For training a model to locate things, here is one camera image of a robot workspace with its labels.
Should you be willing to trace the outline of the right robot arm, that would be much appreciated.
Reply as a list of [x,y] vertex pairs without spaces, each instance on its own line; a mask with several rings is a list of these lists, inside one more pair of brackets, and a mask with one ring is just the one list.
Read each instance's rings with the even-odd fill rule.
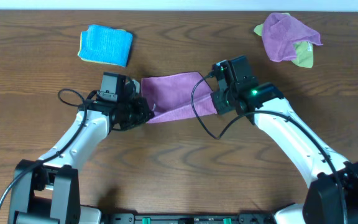
[[358,223],[358,162],[319,138],[274,84],[260,84],[245,56],[215,63],[209,77],[218,82],[211,95],[218,114],[234,110],[264,131],[306,182],[305,202],[277,210],[275,223]]

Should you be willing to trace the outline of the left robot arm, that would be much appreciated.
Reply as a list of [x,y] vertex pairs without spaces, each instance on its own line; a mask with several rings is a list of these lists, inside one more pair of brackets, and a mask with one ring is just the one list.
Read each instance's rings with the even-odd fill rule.
[[98,208],[80,202],[79,173],[111,131],[127,131],[153,117],[139,82],[103,80],[80,95],[76,118],[66,133],[36,161],[21,160],[1,199],[10,196],[8,223],[100,223]]

